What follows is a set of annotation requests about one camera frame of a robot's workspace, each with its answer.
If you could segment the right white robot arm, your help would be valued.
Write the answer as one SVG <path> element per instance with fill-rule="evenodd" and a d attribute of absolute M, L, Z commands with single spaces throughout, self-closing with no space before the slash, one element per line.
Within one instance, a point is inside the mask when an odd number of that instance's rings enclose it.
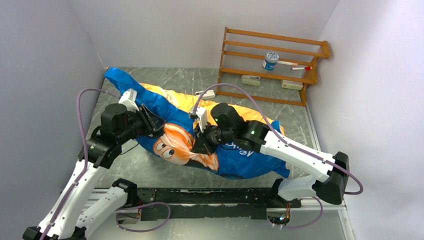
<path fill-rule="evenodd" d="M 234 143 L 243 150 L 283 160 L 307 172 L 307 177 L 279 183 L 269 197 L 275 207 L 309 197 L 318 197 L 333 205 L 342 203 L 349 179 L 347 154 L 339 151 L 332 155 L 307 147 L 258 120 L 244 120 L 226 103 L 213 107 L 211 115 L 216 125 L 208 122 L 205 108 L 198 106 L 190 110 L 189 116 L 198 121 L 192 152 L 212 155 L 220 145 Z"/>

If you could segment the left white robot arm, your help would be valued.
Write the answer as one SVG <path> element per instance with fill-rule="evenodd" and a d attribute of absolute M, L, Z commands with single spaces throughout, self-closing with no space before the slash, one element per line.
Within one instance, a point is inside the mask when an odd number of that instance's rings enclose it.
<path fill-rule="evenodd" d="M 137 184 L 120 178 L 107 195 L 83 211 L 98 181 L 122 153 L 122 146 L 138 137 L 159 137 L 166 120 L 145 105 L 128 107 L 112 103 L 100 115 L 100 125 L 81 150 L 75 169 L 59 199 L 37 225 L 28 227 L 24 240 L 87 240 L 90 234 L 119 208 L 142 204 Z"/>

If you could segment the blue orange cartoon pillowcase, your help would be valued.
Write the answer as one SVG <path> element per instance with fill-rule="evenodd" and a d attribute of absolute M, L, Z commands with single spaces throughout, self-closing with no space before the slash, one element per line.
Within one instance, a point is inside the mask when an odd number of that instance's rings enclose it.
<path fill-rule="evenodd" d="M 283 160 L 242 149 L 234 142 L 220 145 L 211 155 L 193 153 L 196 122 L 189 117 L 189 111 L 198 99 L 196 96 L 138 83 L 116 67 L 108 69 L 104 76 L 122 94 L 128 89 L 135 90 L 136 104 L 145 105 L 166 121 L 162 136 L 140 136 L 136 139 L 152 154 L 170 163 L 202 169 L 226 179 L 251 179 L 269 172 L 276 172 L 283 178 L 289 177 L 290 170 Z"/>

